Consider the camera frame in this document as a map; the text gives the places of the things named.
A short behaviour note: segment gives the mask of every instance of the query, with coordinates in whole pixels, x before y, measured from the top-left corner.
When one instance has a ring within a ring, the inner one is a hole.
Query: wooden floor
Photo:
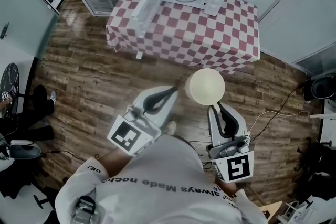
[[[188,141],[210,141],[206,107],[191,102],[183,91],[184,82],[197,68],[150,57],[137,61],[134,55],[115,53],[106,44],[107,18],[92,17],[81,0],[65,0],[60,13],[32,85],[33,89],[43,84],[49,92],[58,89],[56,110],[47,119],[55,130],[55,139],[43,143],[43,151],[57,148],[84,159],[105,154],[113,148],[106,137],[117,115],[123,114],[142,90],[159,85],[179,87],[173,114],[177,134]],[[279,110],[287,95],[306,79],[302,72],[264,54],[253,65],[223,77],[226,91],[222,101],[243,115],[248,129],[259,114]],[[282,112],[301,110],[317,113],[320,104],[305,103],[302,90],[297,90]],[[267,113],[259,118],[251,131],[252,137],[272,116]],[[253,142],[254,176],[248,181],[266,202],[287,199],[295,186],[292,179],[299,175],[293,171],[300,158],[297,148],[304,149],[306,138],[317,137],[318,129],[319,121],[314,126],[307,113],[277,116]],[[198,153],[203,154],[200,157],[203,161],[208,160],[205,145],[193,143]],[[81,163],[68,153],[47,154],[41,160],[43,169],[59,186]],[[206,172],[213,177],[212,169]],[[38,178],[42,185],[48,180]]]

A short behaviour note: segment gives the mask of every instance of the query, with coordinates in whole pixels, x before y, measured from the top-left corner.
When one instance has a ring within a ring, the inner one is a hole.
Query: cable
[[[307,112],[308,114],[311,114],[308,110],[302,110],[302,111],[300,111],[300,112],[298,112],[298,113],[295,113],[295,114],[292,114],[292,115],[281,114],[281,113],[278,113],[278,112],[273,111],[273,110],[268,110],[268,111],[266,111],[266,112],[260,114],[260,115],[256,118],[256,120],[254,121],[254,124],[251,126],[250,130],[248,130],[248,131],[251,132],[253,126],[256,124],[256,122],[257,122],[257,120],[259,119],[259,117],[262,116],[262,115],[264,115],[264,114],[266,114],[266,113],[268,113],[268,112],[272,112],[272,113],[275,113],[275,114],[277,114],[277,115],[287,116],[287,117],[296,116],[296,115],[298,115],[298,114],[300,114],[300,113],[302,113],[302,112]]]
[[[263,128],[263,130],[256,136],[254,137],[251,142],[253,142],[259,135],[261,135],[263,133],[264,130],[266,130],[267,126],[269,125],[269,123],[278,115],[278,113],[284,108],[285,104],[287,103],[290,95],[295,92],[297,89],[299,89],[300,86],[297,86],[294,90],[292,90],[289,95],[287,96],[285,102],[283,103],[283,105],[281,106],[281,108],[276,112],[276,114],[268,121],[268,123],[266,124],[265,128]]]
[[[198,142],[198,143],[211,143],[211,141],[196,141],[196,140],[189,141],[189,143],[195,143],[195,142]]]
[[[204,166],[207,165],[207,164],[210,164],[210,167],[208,167],[208,168],[204,168]],[[205,163],[203,163],[202,166],[203,166],[203,169],[205,169],[205,170],[210,169],[211,166],[212,166],[212,162],[205,162]]]
[[[46,155],[46,154],[48,154],[48,153],[53,153],[53,154],[58,154],[58,153],[69,153],[69,154],[71,154],[73,157],[75,157],[76,159],[79,159],[79,160],[81,160],[81,161],[83,161],[83,162],[86,162],[86,160],[77,157],[74,153],[71,153],[71,152],[69,152],[69,151],[47,151],[47,152],[42,153],[41,156],[44,156],[44,155]]]

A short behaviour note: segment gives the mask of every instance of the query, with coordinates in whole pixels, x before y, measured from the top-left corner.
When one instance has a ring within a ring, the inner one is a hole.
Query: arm
[[[71,223],[71,215],[79,198],[89,195],[104,180],[117,175],[130,159],[131,156],[116,149],[98,160],[89,158],[83,163],[56,197],[55,208],[59,222]]]
[[[243,189],[237,188],[235,183],[224,183],[216,176],[216,184],[235,202],[241,212],[243,223],[246,224],[267,224],[264,214],[251,202]]]
[[[0,102],[0,110],[4,109],[6,106],[8,106],[11,103],[10,99],[6,99],[5,101]]]

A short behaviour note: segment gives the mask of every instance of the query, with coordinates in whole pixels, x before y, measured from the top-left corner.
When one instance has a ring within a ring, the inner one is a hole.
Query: white shirt
[[[93,190],[101,224],[267,223],[243,190],[230,198],[204,174],[198,154],[167,135],[112,178],[97,160],[88,159],[56,198],[59,222],[71,223],[79,197]]]

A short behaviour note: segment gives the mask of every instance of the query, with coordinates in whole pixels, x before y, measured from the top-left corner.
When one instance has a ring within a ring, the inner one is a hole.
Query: hand
[[[8,99],[6,99],[5,101],[7,101],[7,104],[11,104],[12,101],[13,101],[12,96],[9,94],[9,95],[8,95]]]
[[[238,191],[236,183],[224,183],[222,182],[218,176],[216,175],[215,183],[228,195],[232,196],[234,193]]]
[[[4,101],[0,102],[0,110],[7,107],[11,101],[9,99],[5,99]]]
[[[98,159],[98,161],[105,167],[110,177],[116,176],[132,159],[132,156],[125,153],[123,150],[116,148],[110,153]]]
[[[220,185],[220,187],[222,188],[222,190],[228,196],[232,196],[234,193],[236,193],[238,191],[237,185],[234,182],[232,182],[232,183],[224,183],[224,182],[222,182],[222,184]]]

